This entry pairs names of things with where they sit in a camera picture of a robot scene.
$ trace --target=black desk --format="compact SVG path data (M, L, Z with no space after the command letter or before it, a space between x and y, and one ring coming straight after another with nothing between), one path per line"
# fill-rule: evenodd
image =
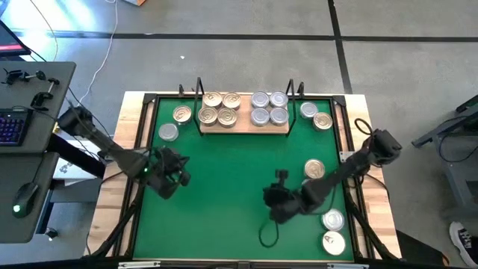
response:
M51 211L44 205L50 205L49 189L58 158L61 157L93 175L103 177L105 166L102 162L83 153L67 143L56 134L52 134L55 120L58 118L69 83L71 82L76 64L73 62L12 62L0 61L0 81L4 81L8 71L20 69L29 74L37 70L45 73L47 78L60 81L51 91L53 99L46 100L48 108L46 115L34 111L28 132L21 146L0 146L0 243L25 243L31 240L37 226L43 227L42 211ZM50 83L32 78L29 82L15 81L13 85L0 84L0 108L12 108L15 105L30 107L36 93L46 92ZM33 181L35 171L40 166L35 182L40 186L35 197L32 212L22 219L12 215L13 196L21 185Z

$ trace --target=gold can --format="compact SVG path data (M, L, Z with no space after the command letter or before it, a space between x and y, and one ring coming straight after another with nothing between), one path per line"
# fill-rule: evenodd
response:
M324 131L332 127L332 117L327 113L319 112L314 115L312 123L317 131Z
M232 108L234 110L240 107L240 95L237 93L227 93L223 97L223 105L226 108Z
M217 112L217 121L219 121L222 127L231 128L238 121L238 115L232 108L221 108L219 112Z
M207 92L202 99L204 100L205 105L210 108L219 109L223 103L223 96L218 92Z
M326 173L326 167L322 161L317 159L310 159L305 163L304 174L309 179L322 179Z
M191 121L191 109L186 105L174 108L173 118L179 125L188 124Z
M198 118L204 126L213 126L217 122L217 110L216 108L201 108Z

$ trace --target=gray floor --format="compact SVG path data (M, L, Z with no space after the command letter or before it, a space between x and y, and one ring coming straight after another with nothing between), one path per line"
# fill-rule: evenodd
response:
M56 30L113 29L114 5L105 1L37 2ZM335 6L343 35L478 36L475 1L335 0ZM119 33L333 32L327 0L148 0L140 8L120 1L118 10ZM12 1L1 19L13 29L46 29L26 0ZM52 59L54 43L41 32L32 31L22 40ZM71 86L82 96L108 40L58 42L58 60L78 65ZM403 145L402 157L384 169L396 227L443 251L456 266L465 264L449 240L448 220L440 218L440 211L453 204L447 180L431 145L415 149L410 141L478 94L477 49L478 43L344 43L353 92L366 95L373 125L390 130ZM124 91L176 90L180 83L192 87L197 76L212 90L281 89L295 78L304 81L311 93L344 92L333 41L114 40L108 62L84 104L113 133ZM92 208L68 212L73 210L82 213ZM0 263L26 262L11 253L30 253L36 247L42 251L28 255L29 261L81 256L91 217L78 221L76 214L66 212L56 211L52 221L65 227L78 222L75 225L83 228L65 229L64 236L51 243L35 238L22 246L0 245ZM463 222L478 235L477 220Z

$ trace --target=tin can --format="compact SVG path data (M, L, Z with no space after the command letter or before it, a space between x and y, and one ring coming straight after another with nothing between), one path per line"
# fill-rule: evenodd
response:
M322 246L330 255L338 256L345 250L345 238L338 232L328 231L322 237Z
M274 92L270 95L270 105L273 108L285 108L288 101L288 96L283 92Z
M159 137L162 140L173 142L178 136L178 127L174 123L165 123L159 127Z
M232 108L234 110L240 107L240 95L237 93L227 93L223 97L223 105L226 108Z
M270 122L275 126L283 126L289 122L289 113L284 108L273 108L270 111Z
M258 91L251 95L253 108L266 108L269 105L269 96L265 92Z
M265 126L269 123L269 111L264 108L256 108L251 112L251 122L255 126Z
M322 224L329 230L329 231L340 231L344 228L345 219L342 213L332 208L327 213L322 215Z
M304 174L310 179L322 179L326 173L326 167L322 161L317 159L310 159L305 162Z
M210 108L219 109L223 103L223 96L218 92L207 92L202 99L204 100L204 104Z
M216 108L201 108L198 118L204 126L213 126L217 122L217 110Z
M314 115L312 124L315 130L324 131L332 127L332 118L327 113L319 112Z
M300 116L304 119L313 119L319 110L313 102L304 102L300 105Z
M191 121L191 109L186 105L180 105L174 108L173 119L179 124L188 124Z
M238 116L234 109L221 108L219 112L217 112L217 121L219 121L222 127L231 128L238 121Z

